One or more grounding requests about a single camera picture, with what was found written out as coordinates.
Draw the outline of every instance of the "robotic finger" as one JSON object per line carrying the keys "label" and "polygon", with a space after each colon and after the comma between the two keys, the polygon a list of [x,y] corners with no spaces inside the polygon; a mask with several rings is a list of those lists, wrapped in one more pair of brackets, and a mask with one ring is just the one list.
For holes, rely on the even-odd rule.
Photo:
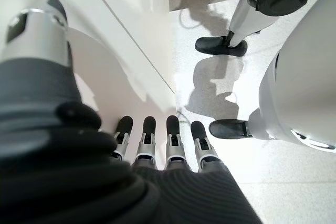
{"label": "robotic finger", "polygon": [[180,125],[178,118],[171,115],[167,118],[167,149],[166,170],[187,169],[190,170],[180,137]]}
{"label": "robotic finger", "polygon": [[155,163],[155,128],[155,118],[152,116],[146,117],[143,122],[142,137],[133,166],[157,169]]}
{"label": "robotic finger", "polygon": [[111,157],[113,159],[119,161],[122,161],[124,159],[132,127],[133,119],[130,116],[124,116],[119,121],[114,134],[114,140],[118,143],[118,145],[114,152],[111,154]]}
{"label": "robotic finger", "polygon": [[243,56],[247,50],[245,37],[259,33],[306,3],[307,0],[239,0],[228,35],[199,38],[195,48],[204,54]]}
{"label": "robotic finger", "polygon": [[218,157],[214,147],[210,144],[206,136],[204,125],[195,121],[191,124],[191,133],[195,144],[195,154],[199,173],[215,172],[218,170],[228,170]]}

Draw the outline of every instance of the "speckled floor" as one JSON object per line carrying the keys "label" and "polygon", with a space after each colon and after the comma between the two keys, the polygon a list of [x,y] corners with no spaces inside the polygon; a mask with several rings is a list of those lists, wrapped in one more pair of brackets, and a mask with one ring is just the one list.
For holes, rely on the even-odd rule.
{"label": "speckled floor", "polygon": [[[170,0],[177,109],[194,171],[191,122],[199,120],[207,129],[214,119],[248,119],[258,107],[268,64],[315,1],[249,36],[246,55],[235,58],[201,54],[194,44],[199,37],[226,35],[238,0]],[[208,137],[262,221],[335,222],[336,155],[285,141]]]}

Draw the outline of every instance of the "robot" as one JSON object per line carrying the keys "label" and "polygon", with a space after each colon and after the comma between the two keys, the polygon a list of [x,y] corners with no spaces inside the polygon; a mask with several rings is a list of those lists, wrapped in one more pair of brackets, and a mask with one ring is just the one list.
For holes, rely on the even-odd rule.
{"label": "robot", "polygon": [[[228,35],[200,38],[195,47],[206,54],[243,56],[247,49],[243,40],[246,36],[270,26],[280,16],[295,12],[306,2],[240,0]],[[332,133],[336,118],[332,81],[335,14],[334,0],[319,0],[269,65],[259,88],[259,108],[248,121],[214,121],[209,126],[210,133],[223,139],[285,140],[336,152]],[[323,36],[312,39],[314,31],[320,31]]]}
{"label": "robot", "polygon": [[233,14],[228,35],[199,38],[195,48],[210,55],[241,57],[247,50],[245,37],[259,33],[279,17],[297,11],[306,3],[307,0],[240,0]]}

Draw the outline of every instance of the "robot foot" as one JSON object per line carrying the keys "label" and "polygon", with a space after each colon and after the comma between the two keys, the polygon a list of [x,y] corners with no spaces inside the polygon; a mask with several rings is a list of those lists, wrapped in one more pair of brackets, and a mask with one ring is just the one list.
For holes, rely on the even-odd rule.
{"label": "robot foot", "polygon": [[222,139],[240,139],[252,137],[246,121],[238,119],[221,119],[212,122],[209,126],[212,136]]}
{"label": "robot foot", "polygon": [[236,47],[227,47],[225,45],[226,38],[226,36],[199,38],[195,43],[195,49],[208,55],[244,56],[247,50],[246,41],[243,40]]}

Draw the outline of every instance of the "black fingertip pad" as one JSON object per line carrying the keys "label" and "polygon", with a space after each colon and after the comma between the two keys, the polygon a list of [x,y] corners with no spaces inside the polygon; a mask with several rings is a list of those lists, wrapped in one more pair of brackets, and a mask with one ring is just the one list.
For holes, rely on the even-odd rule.
{"label": "black fingertip pad", "polygon": [[142,133],[146,134],[155,134],[156,121],[152,116],[147,116],[143,121],[143,130]]}
{"label": "black fingertip pad", "polygon": [[120,119],[117,129],[115,132],[120,132],[120,134],[124,135],[125,133],[131,134],[133,128],[133,119],[130,116],[124,116],[122,119]]}
{"label": "black fingertip pad", "polygon": [[190,127],[191,127],[191,134],[194,140],[196,140],[196,138],[204,139],[207,137],[204,125],[200,121],[194,121]]}
{"label": "black fingertip pad", "polygon": [[172,136],[176,136],[180,133],[180,123],[178,121],[179,119],[174,116],[170,115],[167,118],[167,135],[172,134]]}

